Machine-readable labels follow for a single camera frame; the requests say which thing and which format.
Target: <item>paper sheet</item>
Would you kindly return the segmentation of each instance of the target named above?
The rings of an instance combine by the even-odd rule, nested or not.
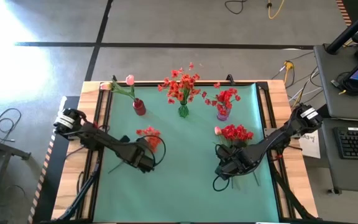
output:
[[[318,144],[318,131],[316,130],[310,134],[304,134],[299,139],[301,148],[303,149],[302,154],[304,156],[310,156],[320,159],[320,147]]]

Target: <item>vase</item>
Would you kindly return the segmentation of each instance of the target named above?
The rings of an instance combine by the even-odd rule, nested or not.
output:
[[[225,121],[225,120],[227,120],[227,118],[228,118],[229,115],[230,115],[231,109],[225,108],[225,111],[226,111],[226,114],[225,114],[225,115],[221,114],[221,113],[218,111],[218,114],[216,115],[216,117],[217,117],[218,120],[220,120],[220,121]]]
[[[189,115],[189,109],[187,108],[187,100],[183,100],[180,102],[180,107],[178,109],[179,116],[182,118],[186,118]]]
[[[142,116],[146,114],[146,107],[144,106],[142,100],[135,98],[134,103],[132,105],[137,115]]]

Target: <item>keyboard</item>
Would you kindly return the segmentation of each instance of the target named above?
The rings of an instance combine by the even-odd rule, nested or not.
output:
[[[334,128],[342,159],[358,159],[358,128]]]

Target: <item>teal table surface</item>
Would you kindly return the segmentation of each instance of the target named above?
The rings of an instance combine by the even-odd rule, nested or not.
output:
[[[201,86],[209,95],[218,94],[213,86]],[[109,149],[104,150],[94,222],[278,222],[276,198],[269,164],[265,157],[252,174],[235,177],[234,186],[222,192],[213,190],[214,170],[219,163],[215,143],[219,138],[214,127],[242,124],[254,133],[249,144],[263,139],[257,91],[255,85],[236,86],[241,101],[233,102],[227,121],[216,119],[216,108],[204,103],[197,95],[188,103],[190,114],[178,115],[180,104],[167,103],[166,93],[157,87],[137,87],[136,96],[147,108],[137,116],[128,96],[113,96],[110,131],[115,138],[128,135],[131,141],[139,136],[136,129],[149,126],[161,131],[167,154],[154,171],[141,171],[120,163]],[[159,145],[156,159],[163,152]],[[216,187],[225,186],[219,179]]]

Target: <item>gray floor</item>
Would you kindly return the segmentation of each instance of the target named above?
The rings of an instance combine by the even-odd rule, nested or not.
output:
[[[5,186],[18,184],[23,199],[0,196],[0,220],[24,223],[44,160],[52,123],[62,96],[79,95],[92,47],[12,47],[12,42],[94,42],[107,0],[0,1],[0,114],[7,108],[22,111],[22,121],[7,143],[32,152],[31,162],[13,158]],[[335,0],[287,0],[274,20],[267,18],[265,1],[249,0],[242,14],[233,15],[222,0],[115,0],[103,42],[292,44],[330,42],[346,28]],[[280,1],[273,1],[277,7]],[[101,48],[92,80],[122,80],[133,74],[137,80],[159,80],[170,70],[196,65],[202,79],[269,79],[285,60],[306,50],[235,49],[128,49]],[[314,55],[296,59],[298,80],[315,68]],[[283,79],[283,73],[277,78]],[[292,96],[304,82],[288,89]],[[305,91],[316,87],[308,85]],[[314,93],[304,96],[306,101]],[[323,94],[310,103],[324,104]],[[308,166],[313,195],[322,218],[358,222],[358,192],[327,196],[329,172]]]

